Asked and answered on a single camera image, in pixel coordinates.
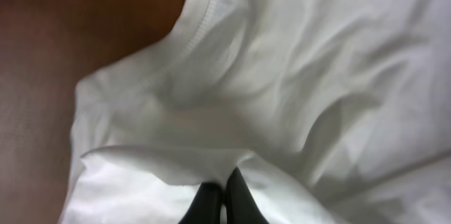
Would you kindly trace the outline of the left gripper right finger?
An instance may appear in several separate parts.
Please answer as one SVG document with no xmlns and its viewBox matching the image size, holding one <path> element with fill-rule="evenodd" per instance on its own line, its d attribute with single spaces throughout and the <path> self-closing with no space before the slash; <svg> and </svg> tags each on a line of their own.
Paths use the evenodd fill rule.
<svg viewBox="0 0 451 224">
<path fill-rule="evenodd" d="M 225 207 L 228 224 L 268 224 L 240 172 L 236 168 L 225 188 Z"/>
</svg>

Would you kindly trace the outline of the white t-shirt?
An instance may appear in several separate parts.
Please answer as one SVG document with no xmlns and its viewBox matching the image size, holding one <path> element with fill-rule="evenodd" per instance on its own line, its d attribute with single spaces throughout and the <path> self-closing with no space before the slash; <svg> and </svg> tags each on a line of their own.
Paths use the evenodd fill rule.
<svg viewBox="0 0 451 224">
<path fill-rule="evenodd" d="M 71 143 L 61 223 L 177 223 L 234 169 L 270 223 L 449 223 L 450 0 L 185 0 Z"/>
</svg>

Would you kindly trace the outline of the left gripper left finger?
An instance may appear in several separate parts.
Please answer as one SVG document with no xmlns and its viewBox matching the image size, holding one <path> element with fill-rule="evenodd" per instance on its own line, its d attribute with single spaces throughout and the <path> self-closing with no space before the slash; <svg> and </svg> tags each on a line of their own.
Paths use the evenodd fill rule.
<svg viewBox="0 0 451 224">
<path fill-rule="evenodd" d="M 219 224 L 223 190 L 220 185 L 204 182 L 179 224 Z"/>
</svg>

